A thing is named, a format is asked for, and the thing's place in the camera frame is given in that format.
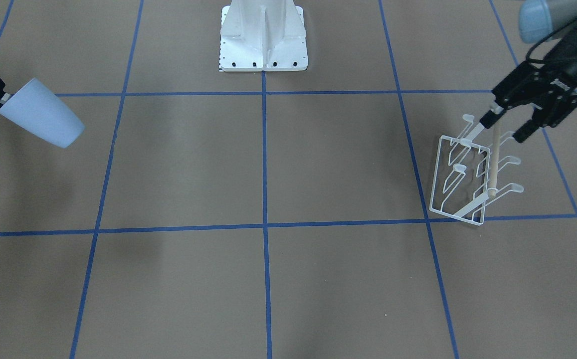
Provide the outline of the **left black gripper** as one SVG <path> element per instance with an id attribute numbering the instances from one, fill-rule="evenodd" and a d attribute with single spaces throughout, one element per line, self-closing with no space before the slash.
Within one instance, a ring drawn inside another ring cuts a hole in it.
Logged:
<path id="1" fill-rule="evenodd" d="M 577 29 L 568 32 L 542 59 L 526 59 L 493 88 L 491 105 L 479 123 L 491 129 L 510 109 L 535 105 L 534 113 L 514 133 L 522 144 L 544 127 L 557 127 L 577 107 Z"/>

